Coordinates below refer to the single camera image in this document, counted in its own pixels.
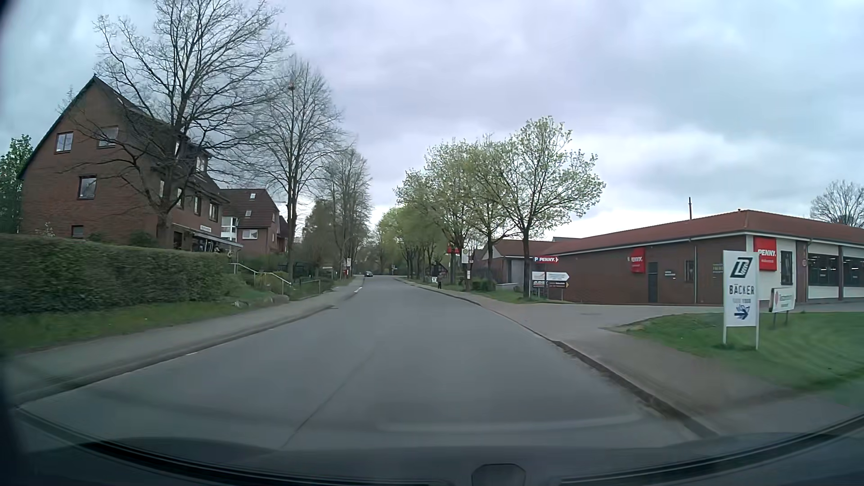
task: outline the bush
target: bush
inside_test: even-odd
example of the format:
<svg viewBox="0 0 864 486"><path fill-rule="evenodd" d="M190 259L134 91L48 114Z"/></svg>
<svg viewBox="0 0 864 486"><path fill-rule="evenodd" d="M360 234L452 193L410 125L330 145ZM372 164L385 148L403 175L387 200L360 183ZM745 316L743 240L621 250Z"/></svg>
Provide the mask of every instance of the bush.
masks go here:
<svg viewBox="0 0 864 486"><path fill-rule="evenodd" d="M143 248L158 248L159 241L146 231L136 231L129 236L129 246L140 246Z"/></svg>
<svg viewBox="0 0 864 486"><path fill-rule="evenodd" d="M226 281L212 253L0 235L0 314L217 300Z"/></svg>

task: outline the billboard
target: billboard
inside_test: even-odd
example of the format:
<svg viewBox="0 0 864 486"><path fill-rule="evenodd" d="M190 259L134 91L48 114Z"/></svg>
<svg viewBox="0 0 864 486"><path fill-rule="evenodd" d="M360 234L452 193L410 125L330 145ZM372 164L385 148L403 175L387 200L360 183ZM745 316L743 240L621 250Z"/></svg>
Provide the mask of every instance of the billboard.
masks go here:
<svg viewBox="0 0 864 486"><path fill-rule="evenodd" d="M759 254L759 269L777 271L777 239L753 236L753 250Z"/></svg>

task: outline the awning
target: awning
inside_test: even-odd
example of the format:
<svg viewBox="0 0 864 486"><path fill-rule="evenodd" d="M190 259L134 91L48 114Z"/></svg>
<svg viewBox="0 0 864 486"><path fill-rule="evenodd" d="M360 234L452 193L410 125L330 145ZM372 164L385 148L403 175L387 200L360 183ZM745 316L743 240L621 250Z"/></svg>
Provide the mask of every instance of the awning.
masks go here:
<svg viewBox="0 0 864 486"><path fill-rule="evenodd" d="M204 233L203 231L200 231L197 229L192 229L191 227L178 225L177 223L174 223L174 226L181 227L181 228L189 231L190 233L194 234L195 236L198 236L199 238L204 238L205 240L216 241L218 243L223 243L225 245L236 246L237 248L243 247L243 245L241 245L240 243L238 243L236 241L226 240L225 238L219 238L218 236L213 236L210 233Z"/></svg>

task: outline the brick house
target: brick house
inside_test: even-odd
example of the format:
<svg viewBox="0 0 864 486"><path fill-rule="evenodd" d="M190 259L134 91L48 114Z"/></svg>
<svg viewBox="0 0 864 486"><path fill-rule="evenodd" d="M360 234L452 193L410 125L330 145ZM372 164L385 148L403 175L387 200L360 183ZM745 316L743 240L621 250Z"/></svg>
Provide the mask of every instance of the brick house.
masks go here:
<svg viewBox="0 0 864 486"><path fill-rule="evenodd" d="M168 192L178 202L168 213L171 234L160 235L162 241L170 238L174 248L195 251L242 247L219 237L222 208L229 200L206 172L206 152L197 152L194 173L182 177L167 176L165 164L151 155L129 155L130 140L137 140L140 133L140 127L129 123L135 110L134 104L97 76L87 82L36 145L19 175L21 233L51 227L59 237L83 239L98 233L118 244L128 244L139 232L156 237L159 221L151 201L156 194L162 198ZM166 124L151 123L157 131L165 131Z"/></svg>
<svg viewBox="0 0 864 486"><path fill-rule="evenodd" d="M243 244L243 254L281 253L282 216L267 189L222 189L229 204L222 214L220 236Z"/></svg>

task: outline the grass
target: grass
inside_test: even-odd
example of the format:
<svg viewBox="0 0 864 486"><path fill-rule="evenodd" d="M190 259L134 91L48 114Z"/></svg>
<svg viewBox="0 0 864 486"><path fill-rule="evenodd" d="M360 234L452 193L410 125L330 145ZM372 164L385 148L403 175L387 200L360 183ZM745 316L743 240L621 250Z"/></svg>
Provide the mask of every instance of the grass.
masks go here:
<svg viewBox="0 0 864 486"><path fill-rule="evenodd" d="M218 302L141 304L105 310L0 316L0 348L12 352L32 351L97 337L131 334L230 316L266 305L264 298L270 295L270 292L244 285ZM232 305L235 300L252 305L238 308Z"/></svg>
<svg viewBox="0 0 864 486"><path fill-rule="evenodd" d="M826 392L836 401L864 406L864 313L791 313L755 328L729 328L722 344L722 314L656 317L619 328L694 355L724 361L741 371L805 392Z"/></svg>

